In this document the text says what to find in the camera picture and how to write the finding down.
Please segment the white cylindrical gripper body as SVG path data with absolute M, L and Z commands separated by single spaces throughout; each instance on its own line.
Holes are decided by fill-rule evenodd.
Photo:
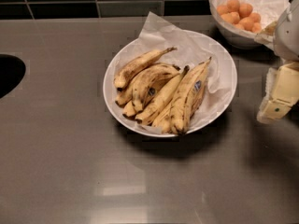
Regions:
M 278 19 L 274 52 L 285 60 L 299 61 L 299 0 L 292 0 Z

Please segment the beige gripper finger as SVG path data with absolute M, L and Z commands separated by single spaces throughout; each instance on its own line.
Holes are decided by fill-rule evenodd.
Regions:
M 254 41 L 262 45 L 272 45 L 277 24 L 277 21 L 269 23 L 265 28 L 256 34 Z
M 284 118 L 299 101 L 299 62 L 287 61 L 279 69 L 270 68 L 257 120 L 264 124 Z

